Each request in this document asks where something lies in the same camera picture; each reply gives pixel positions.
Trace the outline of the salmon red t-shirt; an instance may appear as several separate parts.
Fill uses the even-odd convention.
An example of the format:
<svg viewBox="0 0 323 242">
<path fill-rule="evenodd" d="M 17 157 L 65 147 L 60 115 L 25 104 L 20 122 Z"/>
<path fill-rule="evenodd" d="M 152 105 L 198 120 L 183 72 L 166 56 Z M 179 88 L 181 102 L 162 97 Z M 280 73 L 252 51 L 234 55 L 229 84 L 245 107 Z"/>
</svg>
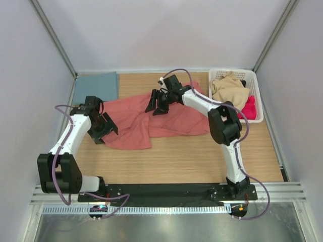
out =
<svg viewBox="0 0 323 242">
<path fill-rule="evenodd" d="M 120 150 L 142 150 L 152 147 L 151 138 L 197 136 L 209 133 L 208 119 L 191 107 L 170 105 L 167 114 L 145 113 L 150 94 L 104 103 L 104 112 L 118 127 L 102 138 L 106 146 Z"/>
</svg>

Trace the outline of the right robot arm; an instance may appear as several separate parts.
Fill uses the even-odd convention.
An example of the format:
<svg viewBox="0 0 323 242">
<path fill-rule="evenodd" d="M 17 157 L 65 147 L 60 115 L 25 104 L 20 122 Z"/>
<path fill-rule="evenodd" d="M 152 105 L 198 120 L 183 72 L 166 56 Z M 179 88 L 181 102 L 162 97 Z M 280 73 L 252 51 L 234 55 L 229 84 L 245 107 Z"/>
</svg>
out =
<svg viewBox="0 0 323 242">
<path fill-rule="evenodd" d="M 227 166 L 227 193 L 230 198 L 238 200 L 247 198 L 250 178 L 247 176 L 240 151 L 239 140 L 242 125 L 237 111 L 230 102 L 213 102 L 193 88 L 183 86 L 176 75 L 160 78 L 160 89 L 152 90 L 145 112 L 162 115 L 169 112 L 169 106 L 179 103 L 197 110 L 208 119 L 210 135 L 222 148 Z"/>
</svg>

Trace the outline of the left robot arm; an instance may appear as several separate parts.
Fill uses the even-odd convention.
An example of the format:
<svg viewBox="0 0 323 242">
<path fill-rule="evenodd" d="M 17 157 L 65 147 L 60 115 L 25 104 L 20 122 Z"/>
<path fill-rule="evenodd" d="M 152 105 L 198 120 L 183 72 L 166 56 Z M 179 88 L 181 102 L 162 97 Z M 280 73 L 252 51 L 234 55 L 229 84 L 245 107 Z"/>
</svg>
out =
<svg viewBox="0 0 323 242">
<path fill-rule="evenodd" d="M 118 127 L 103 110 L 103 101 L 96 96 L 86 96 L 85 102 L 63 113 L 68 124 L 55 146 L 37 158 L 40 186 L 44 193 L 65 194 L 89 193 L 95 201 L 107 196 L 104 179 L 101 176 L 85 176 L 81 173 L 76 154 L 86 134 L 94 143 L 102 144 L 103 138 Z"/>
</svg>

